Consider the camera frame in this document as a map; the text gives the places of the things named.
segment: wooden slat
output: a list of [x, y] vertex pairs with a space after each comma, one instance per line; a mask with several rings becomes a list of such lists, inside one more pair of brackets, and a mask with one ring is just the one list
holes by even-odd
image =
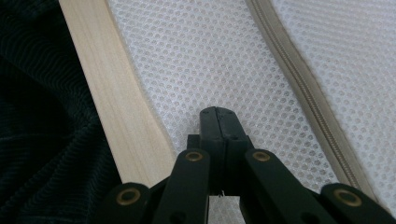
[[174, 150], [156, 120], [106, 0], [61, 0], [122, 182], [149, 187], [167, 177]]

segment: zipper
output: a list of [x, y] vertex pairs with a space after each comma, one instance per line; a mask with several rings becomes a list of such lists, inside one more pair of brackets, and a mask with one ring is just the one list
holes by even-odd
[[318, 103], [314, 95], [312, 94], [311, 90], [306, 84], [304, 77], [299, 72], [298, 68], [295, 66], [293, 60], [290, 58], [288, 53], [285, 51], [282, 43], [280, 42], [279, 38], [276, 35], [276, 32], [274, 31], [274, 28], [271, 26], [265, 12], [262, 10], [260, 4], [258, 3], [258, 0], [249, 0], [249, 1], [251, 2], [253, 9], [255, 10], [256, 15], [260, 20], [260, 23], [262, 24], [262, 27], [265, 29], [265, 32], [268, 34], [269, 38], [271, 39], [272, 44], [274, 44], [277, 53], [279, 54], [285, 65], [288, 67], [290, 73], [296, 80], [298, 87], [302, 91], [304, 98], [307, 101], [311, 111], [313, 112], [314, 117], [318, 122], [319, 128], [322, 130], [323, 135], [325, 136], [334, 157], [337, 159], [341, 169], [345, 173], [346, 179], [348, 180], [349, 184], [352, 187], [356, 189], [361, 189], [358, 178], [355, 176], [354, 172], [350, 168], [343, 152], [341, 151], [336, 139], [334, 138], [331, 129], [329, 128], [328, 122], [326, 121], [326, 119], [324, 118], [322, 112], [318, 107]]

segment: brass grommet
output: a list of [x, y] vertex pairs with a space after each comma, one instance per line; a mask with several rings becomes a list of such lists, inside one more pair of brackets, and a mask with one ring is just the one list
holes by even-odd
[[117, 195], [117, 203], [120, 205], [129, 205], [137, 202], [140, 198], [140, 191], [135, 188], [124, 189]]
[[358, 195], [350, 192], [349, 190], [336, 189], [334, 191], [334, 196], [341, 203], [344, 203], [344, 204], [349, 205], [351, 207], [359, 207], [359, 206], [361, 206], [361, 198]]
[[204, 156], [199, 152], [189, 152], [186, 155], [186, 159], [189, 161], [200, 161]]
[[270, 155], [265, 152], [255, 152], [253, 153], [253, 158], [258, 161], [269, 161], [271, 159]]

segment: black fabric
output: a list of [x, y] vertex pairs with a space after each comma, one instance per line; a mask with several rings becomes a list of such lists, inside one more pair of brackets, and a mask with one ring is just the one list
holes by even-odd
[[0, 223], [89, 223], [119, 183], [58, 2], [0, 1]]

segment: white mesh fabric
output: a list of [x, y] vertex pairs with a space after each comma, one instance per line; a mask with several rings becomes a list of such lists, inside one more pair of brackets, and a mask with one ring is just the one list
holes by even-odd
[[374, 187], [396, 216], [396, 1], [273, 0]]
[[[233, 110], [255, 147], [308, 188], [336, 182], [295, 95], [243, 0], [110, 0], [136, 74], [176, 152], [199, 112]], [[243, 223], [237, 198], [211, 198], [210, 223]]]

